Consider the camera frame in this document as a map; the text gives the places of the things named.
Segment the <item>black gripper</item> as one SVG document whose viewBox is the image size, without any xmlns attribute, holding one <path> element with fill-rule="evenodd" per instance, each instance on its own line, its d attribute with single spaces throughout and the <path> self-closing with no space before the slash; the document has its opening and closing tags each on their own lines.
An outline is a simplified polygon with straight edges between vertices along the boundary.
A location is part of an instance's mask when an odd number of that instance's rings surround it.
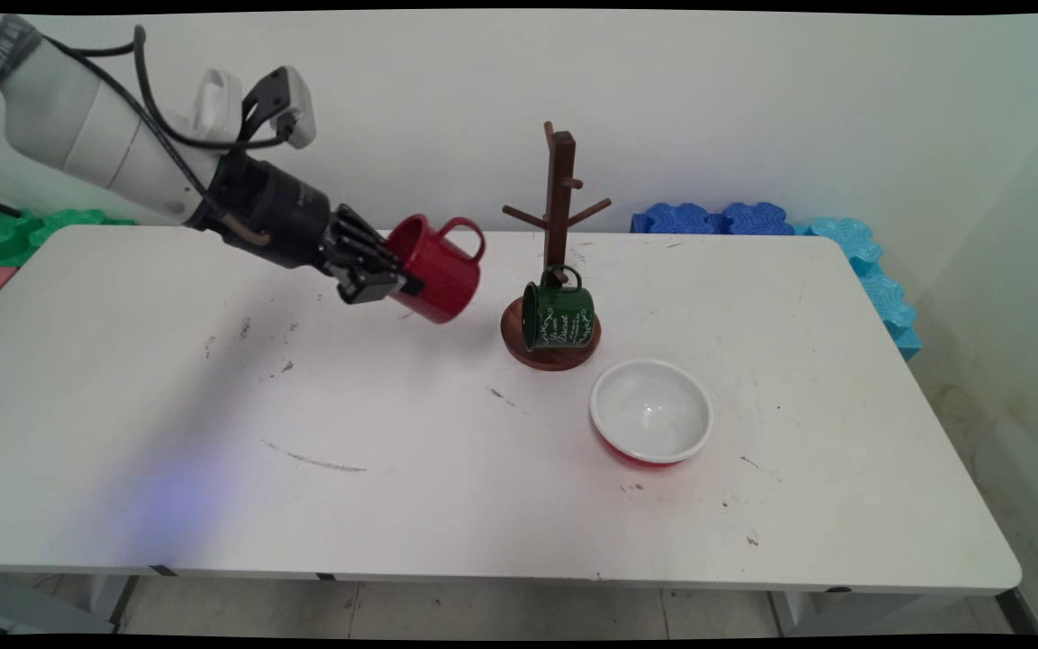
<svg viewBox="0 0 1038 649">
<path fill-rule="evenodd" d="M 325 248 L 325 272 L 337 280 L 346 304 L 424 290 L 424 279 L 406 269 L 357 211 L 337 205 L 331 214 L 325 193 L 268 161 L 247 153 L 223 156 L 207 195 L 214 201 L 198 206 L 191 229 L 217 233 L 227 245 L 285 270 L 324 270 L 320 245 L 330 221 L 333 248 Z"/>
</svg>

